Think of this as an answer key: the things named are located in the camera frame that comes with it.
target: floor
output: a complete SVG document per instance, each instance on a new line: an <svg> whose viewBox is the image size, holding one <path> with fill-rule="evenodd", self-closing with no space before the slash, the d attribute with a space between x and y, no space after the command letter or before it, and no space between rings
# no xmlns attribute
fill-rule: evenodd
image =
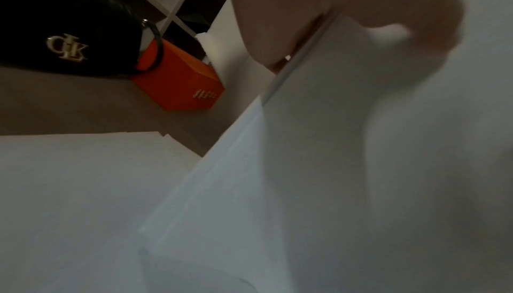
<svg viewBox="0 0 513 293"><path fill-rule="evenodd" d="M203 156L229 127L208 110L168 112L127 80L0 66L0 135L158 131Z"/></svg>

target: black handbag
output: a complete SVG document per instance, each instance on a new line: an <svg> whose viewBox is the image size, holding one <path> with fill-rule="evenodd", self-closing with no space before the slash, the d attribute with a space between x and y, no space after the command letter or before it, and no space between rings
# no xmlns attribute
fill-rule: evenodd
<svg viewBox="0 0 513 293"><path fill-rule="evenodd" d="M143 28L163 57L156 25L120 0L0 0L0 61L37 70L108 76L135 74Z"/></svg>

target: handbag strap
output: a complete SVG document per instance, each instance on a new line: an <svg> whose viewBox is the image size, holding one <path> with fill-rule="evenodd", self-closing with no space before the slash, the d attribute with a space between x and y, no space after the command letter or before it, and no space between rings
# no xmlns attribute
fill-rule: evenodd
<svg viewBox="0 0 513 293"><path fill-rule="evenodd" d="M164 43L162 42L162 36L160 35L159 29L157 28L157 25L153 21L149 21L147 19L143 19L142 21L143 27L148 26L151 32L153 33L153 37L157 43L157 56L155 56L155 60L150 65L149 68L146 70L138 70L134 68L130 74L138 74L143 73L147 71L151 71L158 67L160 63L162 62L162 59L164 58Z"/></svg>

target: orange shoebox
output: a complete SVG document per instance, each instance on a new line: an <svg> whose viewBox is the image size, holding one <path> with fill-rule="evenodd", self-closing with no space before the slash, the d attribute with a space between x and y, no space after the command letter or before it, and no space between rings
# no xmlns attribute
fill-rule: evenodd
<svg viewBox="0 0 513 293"><path fill-rule="evenodd" d="M165 110L209 109L224 92L214 68L166 40L162 63L132 80ZM155 40L141 56L137 69L145 70L157 55Z"/></svg>

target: hand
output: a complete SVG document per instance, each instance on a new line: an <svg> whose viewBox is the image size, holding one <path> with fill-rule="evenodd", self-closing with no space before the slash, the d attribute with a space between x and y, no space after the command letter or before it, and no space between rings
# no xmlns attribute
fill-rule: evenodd
<svg viewBox="0 0 513 293"><path fill-rule="evenodd" d="M365 27L402 24L420 46L436 53L459 41L461 0L232 0L250 55L272 71L294 54L332 10Z"/></svg>

